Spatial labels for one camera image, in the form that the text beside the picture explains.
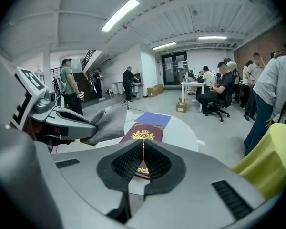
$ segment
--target red passport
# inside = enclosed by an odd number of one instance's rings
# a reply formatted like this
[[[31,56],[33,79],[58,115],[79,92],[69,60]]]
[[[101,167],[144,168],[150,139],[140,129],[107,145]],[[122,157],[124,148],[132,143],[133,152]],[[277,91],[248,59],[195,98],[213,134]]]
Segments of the red passport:
[[[127,132],[126,135],[123,137],[120,143],[131,139],[153,140],[161,142],[163,136],[163,130],[164,130],[163,126],[135,123],[129,130],[129,132]],[[144,162],[144,153],[143,153],[143,161],[141,162],[135,175],[138,177],[149,179],[148,168]]]

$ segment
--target hand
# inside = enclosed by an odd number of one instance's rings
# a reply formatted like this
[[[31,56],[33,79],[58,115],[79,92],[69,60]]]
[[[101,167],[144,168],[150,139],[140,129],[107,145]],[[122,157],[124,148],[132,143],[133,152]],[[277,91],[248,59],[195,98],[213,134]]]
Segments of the hand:
[[[270,127],[271,124],[272,124],[272,118],[270,118],[269,120],[267,120],[266,123],[267,123],[267,124],[266,124],[265,127],[266,127],[267,129],[269,129],[269,127]]]
[[[85,99],[81,93],[77,94],[77,98],[81,101],[84,101],[84,99]]]

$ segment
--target black office chair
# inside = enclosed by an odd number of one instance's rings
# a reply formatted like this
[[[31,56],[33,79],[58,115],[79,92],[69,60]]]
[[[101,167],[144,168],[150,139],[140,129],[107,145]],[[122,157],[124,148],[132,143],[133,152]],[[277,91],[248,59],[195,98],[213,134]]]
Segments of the black office chair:
[[[208,113],[205,114],[205,116],[208,116],[210,113],[212,112],[216,112],[219,117],[220,117],[220,122],[223,122],[223,117],[222,114],[226,114],[227,117],[230,117],[230,114],[224,110],[222,110],[221,108],[227,108],[229,106],[231,106],[232,104],[232,93],[233,93],[233,85],[234,85],[234,81],[235,81],[236,76],[233,77],[233,80],[231,81],[228,89],[227,89],[227,93],[225,95],[225,99],[220,99],[220,98],[216,98],[215,103],[212,104],[212,110]]]

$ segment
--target white desk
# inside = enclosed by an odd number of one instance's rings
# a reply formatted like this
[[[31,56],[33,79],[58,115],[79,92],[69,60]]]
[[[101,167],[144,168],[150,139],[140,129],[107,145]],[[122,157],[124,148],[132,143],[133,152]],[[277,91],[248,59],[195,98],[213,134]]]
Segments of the white desk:
[[[182,85],[182,102],[184,102],[184,92],[187,94],[187,87],[188,86],[200,86],[201,87],[201,94],[204,93],[204,86],[205,83],[198,83],[198,82],[181,82]]]
[[[127,115],[128,115],[127,119],[129,119],[129,115],[131,114],[132,114],[131,111],[127,112]],[[124,126],[125,134],[134,125],[135,123],[134,120],[140,117],[142,114],[134,114],[133,119],[125,122],[125,126]],[[101,147],[105,147],[109,145],[114,145],[114,144],[119,143],[121,139],[122,137],[109,140],[109,141],[100,142],[95,147],[101,148]],[[167,126],[165,127],[163,131],[162,142],[198,152],[198,142],[197,142],[195,133],[186,123],[184,123],[182,120],[176,117],[173,117],[173,116],[171,117],[169,123],[167,124]],[[128,185],[129,193],[137,194],[137,195],[144,195],[144,187],[148,183],[149,183],[149,180],[145,180],[137,176],[134,176]]]

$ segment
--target vent slot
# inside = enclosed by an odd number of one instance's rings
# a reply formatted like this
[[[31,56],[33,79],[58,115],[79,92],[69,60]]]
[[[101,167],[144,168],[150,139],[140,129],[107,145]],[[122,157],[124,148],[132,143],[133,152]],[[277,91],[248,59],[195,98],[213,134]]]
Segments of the vent slot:
[[[236,220],[252,212],[252,208],[226,181],[214,182],[212,186]]]
[[[75,165],[77,163],[79,163],[79,161],[76,158],[73,158],[73,159],[69,159],[69,160],[65,160],[65,161],[60,161],[60,162],[57,162],[55,164],[56,164],[57,168],[60,169],[63,167]]]

